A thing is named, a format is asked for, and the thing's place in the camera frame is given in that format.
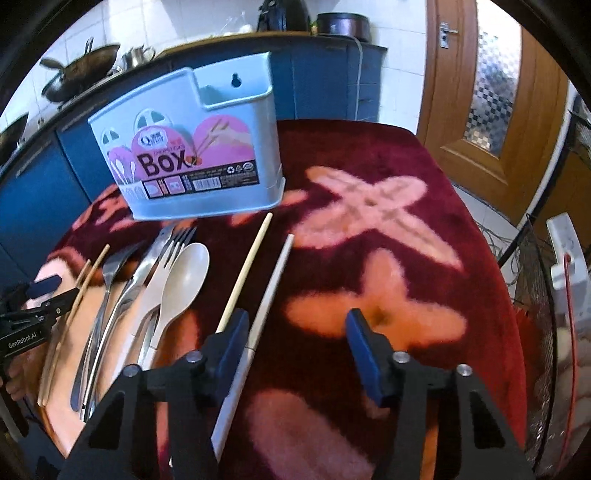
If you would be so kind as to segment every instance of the human hand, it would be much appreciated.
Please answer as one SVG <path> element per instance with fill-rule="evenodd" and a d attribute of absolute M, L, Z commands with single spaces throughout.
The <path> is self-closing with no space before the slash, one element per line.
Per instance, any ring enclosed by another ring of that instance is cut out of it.
<path fill-rule="evenodd" d="M 6 391 L 14 401 L 21 400 L 27 393 L 25 384 L 25 362 L 26 355 L 16 356 L 6 369 L 6 374 L 10 380 L 6 384 Z M 0 388 L 4 386 L 3 380 L 0 378 Z"/>

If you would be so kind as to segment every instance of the light blue plastic container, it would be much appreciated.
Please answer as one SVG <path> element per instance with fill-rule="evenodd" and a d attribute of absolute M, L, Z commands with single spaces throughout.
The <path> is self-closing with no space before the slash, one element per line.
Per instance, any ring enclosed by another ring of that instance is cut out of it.
<path fill-rule="evenodd" d="M 227 215 L 281 201 L 269 53 L 163 75 L 88 123 L 135 219 Z"/>

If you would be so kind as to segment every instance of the wok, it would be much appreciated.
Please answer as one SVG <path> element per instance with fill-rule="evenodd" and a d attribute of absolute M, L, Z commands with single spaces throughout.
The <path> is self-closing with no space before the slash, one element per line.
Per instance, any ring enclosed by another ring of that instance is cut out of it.
<path fill-rule="evenodd" d="M 0 133 L 0 167 L 8 161 L 12 152 L 17 149 L 17 142 L 25 131 L 28 118 L 29 114 L 25 113 L 11 123 L 4 132 Z"/>
<path fill-rule="evenodd" d="M 113 67 L 121 45 L 114 43 L 92 50 L 92 41 L 93 38 L 90 37 L 86 42 L 84 55 L 66 67 L 55 59 L 41 59 L 40 65 L 59 70 L 41 91 L 50 102 L 67 102 L 105 78 Z"/>

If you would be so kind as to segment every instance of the red tablecloth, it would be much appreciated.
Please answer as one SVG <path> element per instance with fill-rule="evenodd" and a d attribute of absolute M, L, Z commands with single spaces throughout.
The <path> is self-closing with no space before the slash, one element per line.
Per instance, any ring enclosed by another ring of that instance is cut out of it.
<path fill-rule="evenodd" d="M 473 366 L 523 443 L 524 364 L 509 295 L 483 236 L 428 152 L 408 131 L 386 125 L 284 121 L 278 129 L 287 186 L 238 301 L 251 318 L 290 232 L 295 246 L 226 444 L 222 478 L 371 477 L 395 415 L 362 392 L 344 338 L 353 307 L 394 348 L 426 365 Z M 194 240 L 208 247 L 211 265 L 193 308 L 168 331 L 159 364 L 215 331 L 263 217 L 183 222 L 196 225 Z M 134 222 L 112 186 L 66 233 L 43 273 L 58 271 L 66 288 L 106 243 L 115 252 L 153 239 L 161 227 Z M 101 283 L 98 272 L 74 320 L 71 348 L 60 355 L 47 407 L 64 453 L 82 428 L 67 399 Z M 158 414 L 164 465 L 165 409 Z M 436 437 L 430 420 L 424 478 L 432 475 Z"/>

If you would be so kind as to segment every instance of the kettle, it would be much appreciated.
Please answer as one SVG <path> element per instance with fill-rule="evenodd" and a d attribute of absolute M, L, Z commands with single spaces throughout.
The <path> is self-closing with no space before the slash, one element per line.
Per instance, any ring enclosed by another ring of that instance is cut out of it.
<path fill-rule="evenodd" d="M 154 50 L 154 47 L 144 47 L 142 45 L 141 47 L 130 48 L 127 53 L 122 55 L 121 59 L 123 60 L 125 70 L 131 70 L 139 65 L 148 63 L 155 56 L 156 50 Z"/>

